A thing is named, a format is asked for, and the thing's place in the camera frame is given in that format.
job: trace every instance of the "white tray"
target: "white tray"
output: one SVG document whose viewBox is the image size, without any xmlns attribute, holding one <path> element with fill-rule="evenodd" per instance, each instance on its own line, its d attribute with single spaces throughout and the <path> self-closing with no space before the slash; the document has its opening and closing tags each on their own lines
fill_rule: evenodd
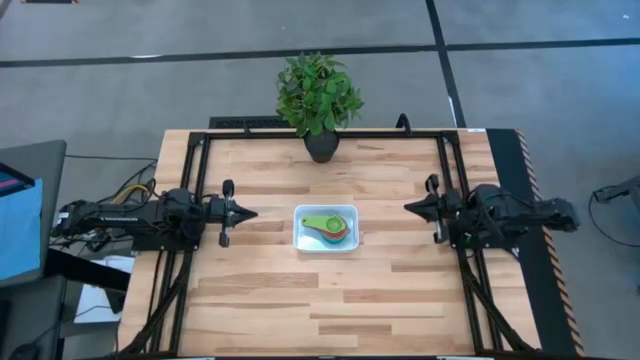
<svg viewBox="0 0 640 360">
<path fill-rule="evenodd" d="M 341 216 L 349 226 L 349 234 L 338 244 L 327 242 L 320 232 L 302 226 L 302 218 L 310 215 Z M 306 253 L 348 252 L 358 247 L 358 210 L 353 205 L 299 205 L 293 212 L 293 246 Z"/>
</svg>

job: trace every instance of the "hazard striped tape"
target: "hazard striped tape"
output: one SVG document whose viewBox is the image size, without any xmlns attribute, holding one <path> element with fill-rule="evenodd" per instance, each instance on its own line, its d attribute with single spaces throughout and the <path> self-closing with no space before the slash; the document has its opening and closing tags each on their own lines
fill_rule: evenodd
<svg viewBox="0 0 640 360">
<path fill-rule="evenodd" d="M 520 139 L 522 155 L 524 156 L 524 163 L 527 167 L 527 173 L 529 174 L 529 182 L 531 184 L 531 190 L 533 190 L 533 196 L 536 200 L 542 200 L 542 194 L 540 193 L 540 188 L 538 188 L 538 181 L 536 180 L 536 175 L 533 172 L 533 163 L 531 162 L 531 157 L 529 155 L 529 148 L 522 133 L 517 130 L 516 132 L 518 134 L 518 138 Z M 542 230 L 544 232 L 544 240 L 547 244 L 547 250 L 549 251 L 551 265 L 553 266 L 553 273 L 556 275 L 556 283 L 558 285 L 558 290 L 560 291 L 560 298 L 562 298 L 562 301 L 564 302 L 564 312 L 567 314 L 567 323 L 571 328 L 571 338 L 573 338 L 576 353 L 578 353 L 578 355 L 580 356 L 585 356 L 584 345 L 582 344 L 582 339 L 580 338 L 580 331 L 578 331 L 576 316 L 574 315 L 573 308 L 571 307 L 569 293 L 567 292 L 567 286 L 565 285 L 564 275 L 562 275 L 562 269 L 560 268 L 560 261 L 558 261 L 558 254 L 556 253 L 556 247 L 553 243 L 553 238 L 551 238 L 551 233 L 547 228 L 543 227 Z"/>
</svg>

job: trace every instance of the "wooden table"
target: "wooden table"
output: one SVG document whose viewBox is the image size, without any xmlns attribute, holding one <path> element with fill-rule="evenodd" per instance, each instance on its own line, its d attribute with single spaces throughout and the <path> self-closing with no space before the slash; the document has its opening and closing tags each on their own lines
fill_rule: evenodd
<svg viewBox="0 0 640 360">
<path fill-rule="evenodd" d="M 166 132 L 158 190 L 179 186 L 189 132 Z M 497 184 L 487 134 L 459 135 L 471 188 Z M 457 179 L 451 153 L 449 159 Z M 194 255 L 179 355 L 473 352 L 456 256 L 433 243 L 432 224 L 403 209 L 425 197 L 427 176 L 441 172 L 435 140 L 343 139 L 327 164 L 313 163 L 298 139 L 215 140 L 207 166 L 205 193 L 219 192 L 231 178 L 238 204 L 260 215 L 233 230 L 229 248 L 218 246 L 219 226 L 207 226 Z M 343 254 L 298 252 L 292 216 L 300 204 L 355 205 L 360 246 Z M 520 264 L 502 250 L 485 257 L 496 305 L 539 347 Z M 120 344 L 146 322 L 156 258 L 155 252 L 136 258 Z M 172 314 L 161 349 L 168 347 Z"/>
</svg>

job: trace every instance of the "yellow cable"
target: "yellow cable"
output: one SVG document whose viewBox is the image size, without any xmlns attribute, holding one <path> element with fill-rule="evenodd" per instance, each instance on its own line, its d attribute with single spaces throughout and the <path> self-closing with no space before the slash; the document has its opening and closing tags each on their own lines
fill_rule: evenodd
<svg viewBox="0 0 640 360">
<path fill-rule="evenodd" d="M 132 184 L 124 188 L 111 202 L 112 204 L 121 203 L 132 191 L 140 189 L 149 195 L 149 189 L 146 186 L 140 184 Z"/>
</svg>

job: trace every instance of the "potted plant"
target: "potted plant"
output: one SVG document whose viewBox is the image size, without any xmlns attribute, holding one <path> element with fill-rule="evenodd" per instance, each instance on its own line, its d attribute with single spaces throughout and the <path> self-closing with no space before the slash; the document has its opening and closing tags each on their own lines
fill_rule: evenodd
<svg viewBox="0 0 640 360">
<path fill-rule="evenodd" d="M 320 54 L 286 59 L 288 66 L 278 74 L 277 112 L 296 128 L 311 158 L 325 163 L 338 148 L 336 126 L 346 128 L 364 105 L 360 90 L 337 67 L 344 64 Z"/>
</svg>

